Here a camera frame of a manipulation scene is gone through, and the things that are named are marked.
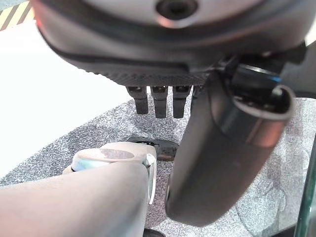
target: yellow and black striped tape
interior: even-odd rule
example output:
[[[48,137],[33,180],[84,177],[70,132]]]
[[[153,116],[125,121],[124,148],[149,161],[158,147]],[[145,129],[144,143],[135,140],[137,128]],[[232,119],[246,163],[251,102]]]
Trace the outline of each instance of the yellow and black striped tape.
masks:
[[[0,31],[34,20],[34,11],[31,3],[25,1],[19,5],[0,11]]]

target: black plastic housing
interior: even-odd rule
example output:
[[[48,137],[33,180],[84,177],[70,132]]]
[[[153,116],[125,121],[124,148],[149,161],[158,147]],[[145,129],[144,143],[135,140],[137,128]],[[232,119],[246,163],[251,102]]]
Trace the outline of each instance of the black plastic housing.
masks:
[[[246,191],[279,141],[294,110],[294,94],[273,111],[238,102],[213,72],[197,99],[178,148],[166,213],[193,226],[213,223]]]
[[[299,45],[316,12],[314,0],[265,0],[225,20],[167,29],[126,22],[78,0],[31,2],[39,30],[56,53],[125,86],[201,85],[223,55]]]

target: black cylinder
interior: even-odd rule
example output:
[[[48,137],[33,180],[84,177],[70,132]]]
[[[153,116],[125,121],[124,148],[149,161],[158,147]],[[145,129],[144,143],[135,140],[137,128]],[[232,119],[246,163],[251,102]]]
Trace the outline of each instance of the black cylinder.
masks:
[[[205,226],[224,215],[269,158],[294,110],[279,86],[275,106],[243,102],[216,72],[197,99],[169,179],[166,213]]]

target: robotic hand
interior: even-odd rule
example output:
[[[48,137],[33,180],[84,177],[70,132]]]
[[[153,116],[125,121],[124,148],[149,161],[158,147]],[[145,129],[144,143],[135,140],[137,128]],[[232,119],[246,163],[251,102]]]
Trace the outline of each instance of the robotic hand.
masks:
[[[316,98],[316,44],[304,44],[314,0],[31,2],[48,45],[126,86],[137,113],[148,112],[150,86],[164,118],[172,86],[181,118],[193,86],[166,195],[173,220],[205,226],[220,218],[269,158],[295,95]]]

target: gray speckled carpet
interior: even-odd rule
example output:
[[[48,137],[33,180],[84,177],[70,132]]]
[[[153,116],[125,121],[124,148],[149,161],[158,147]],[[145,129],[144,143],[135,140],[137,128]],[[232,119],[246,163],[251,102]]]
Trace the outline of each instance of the gray speckled carpet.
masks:
[[[2,178],[0,185],[59,175],[77,151],[131,136],[180,142],[189,119],[190,100],[183,119],[172,118],[171,100],[169,96],[166,119],[155,118],[151,97],[150,113],[145,116],[136,115],[133,101],[122,104],[46,146]],[[172,163],[159,162],[157,192],[154,205],[149,207],[147,227],[167,237],[265,237],[294,224],[316,132],[316,102],[298,99],[297,103],[295,117],[247,193],[210,226],[196,228],[166,218],[163,202]]]

